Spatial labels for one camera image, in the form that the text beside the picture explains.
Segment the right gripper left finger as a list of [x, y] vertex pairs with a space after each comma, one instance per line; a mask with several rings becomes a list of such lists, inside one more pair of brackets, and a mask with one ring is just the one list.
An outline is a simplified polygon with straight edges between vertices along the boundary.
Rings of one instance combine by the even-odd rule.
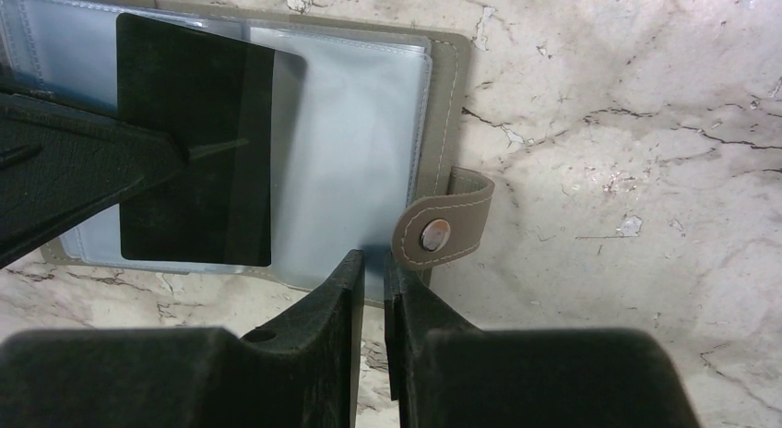
[[221, 327], [34, 330], [1, 346], [5, 427], [351, 427], [364, 255], [242, 337]]

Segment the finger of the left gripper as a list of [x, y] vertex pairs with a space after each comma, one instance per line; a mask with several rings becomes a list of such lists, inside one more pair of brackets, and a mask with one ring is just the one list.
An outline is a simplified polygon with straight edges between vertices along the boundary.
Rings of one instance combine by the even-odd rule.
[[171, 136], [1, 91], [1, 265], [187, 166]]

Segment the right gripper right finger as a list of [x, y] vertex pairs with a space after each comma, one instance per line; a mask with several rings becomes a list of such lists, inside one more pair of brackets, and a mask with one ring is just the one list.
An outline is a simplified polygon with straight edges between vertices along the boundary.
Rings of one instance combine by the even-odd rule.
[[668, 354], [627, 328], [482, 330], [392, 256], [390, 394], [405, 427], [695, 427]]

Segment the black credit card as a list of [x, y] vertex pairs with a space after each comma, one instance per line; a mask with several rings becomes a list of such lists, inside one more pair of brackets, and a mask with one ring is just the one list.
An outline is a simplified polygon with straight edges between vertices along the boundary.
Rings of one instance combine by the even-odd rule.
[[115, 27], [119, 117], [170, 134], [187, 158], [122, 203], [121, 255], [268, 266], [273, 141], [298, 112], [305, 60], [130, 13]]

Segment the taupe leather card holder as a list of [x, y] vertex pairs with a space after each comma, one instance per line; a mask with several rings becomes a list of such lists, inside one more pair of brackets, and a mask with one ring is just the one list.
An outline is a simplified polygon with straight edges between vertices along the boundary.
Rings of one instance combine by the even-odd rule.
[[124, 201], [37, 248], [48, 261], [245, 275], [312, 290], [359, 250], [366, 297], [379, 301], [388, 254], [422, 274], [478, 248], [493, 184], [451, 163], [469, 64], [462, 36], [156, 0], [1, 0], [1, 91], [131, 125], [117, 108], [115, 23], [123, 13], [305, 60], [298, 112], [273, 141], [271, 262], [126, 259]]

